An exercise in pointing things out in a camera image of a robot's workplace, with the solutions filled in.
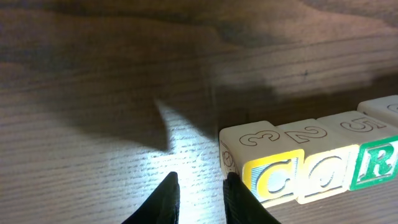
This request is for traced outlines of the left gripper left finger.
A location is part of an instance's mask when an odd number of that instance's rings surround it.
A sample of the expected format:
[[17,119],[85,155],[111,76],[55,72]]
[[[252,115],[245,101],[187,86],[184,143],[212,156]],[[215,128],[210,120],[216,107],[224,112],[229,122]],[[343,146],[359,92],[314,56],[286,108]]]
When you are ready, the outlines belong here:
[[178,224],[179,211],[178,175],[176,172],[170,172],[122,224]]

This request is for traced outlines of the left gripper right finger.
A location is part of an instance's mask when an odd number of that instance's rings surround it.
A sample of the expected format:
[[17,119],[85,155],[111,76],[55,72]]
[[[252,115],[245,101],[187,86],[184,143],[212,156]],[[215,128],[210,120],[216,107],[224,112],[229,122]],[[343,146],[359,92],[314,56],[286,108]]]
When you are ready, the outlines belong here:
[[253,196],[235,172],[223,181],[227,224],[280,224]]

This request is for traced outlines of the yellow C block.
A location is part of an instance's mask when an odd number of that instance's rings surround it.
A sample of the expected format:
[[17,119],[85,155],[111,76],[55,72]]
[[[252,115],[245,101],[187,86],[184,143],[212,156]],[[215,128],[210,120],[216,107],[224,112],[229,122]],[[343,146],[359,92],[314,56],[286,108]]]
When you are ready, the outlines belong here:
[[235,172],[266,208],[298,197],[304,150],[268,121],[224,128],[219,132],[224,176]]

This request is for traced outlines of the yellow O block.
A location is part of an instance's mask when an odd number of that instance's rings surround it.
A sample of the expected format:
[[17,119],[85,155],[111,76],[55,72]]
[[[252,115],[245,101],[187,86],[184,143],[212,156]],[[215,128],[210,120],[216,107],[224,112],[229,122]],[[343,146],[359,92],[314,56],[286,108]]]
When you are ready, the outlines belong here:
[[341,194],[349,189],[359,145],[315,119],[278,126],[304,150],[299,172],[300,204]]

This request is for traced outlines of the green R block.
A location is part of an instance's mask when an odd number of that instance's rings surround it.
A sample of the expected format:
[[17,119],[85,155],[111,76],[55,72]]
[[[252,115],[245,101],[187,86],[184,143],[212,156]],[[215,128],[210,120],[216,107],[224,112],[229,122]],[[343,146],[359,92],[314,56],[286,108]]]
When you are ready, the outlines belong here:
[[397,177],[397,128],[358,111],[317,120],[359,146],[350,191],[383,184]]

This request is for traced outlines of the blue L block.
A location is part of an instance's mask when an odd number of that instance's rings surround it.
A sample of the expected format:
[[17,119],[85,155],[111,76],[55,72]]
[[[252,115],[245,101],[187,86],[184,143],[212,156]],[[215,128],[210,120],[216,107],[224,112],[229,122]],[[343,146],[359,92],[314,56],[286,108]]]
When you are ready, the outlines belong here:
[[370,117],[397,127],[397,95],[360,102],[357,110]]

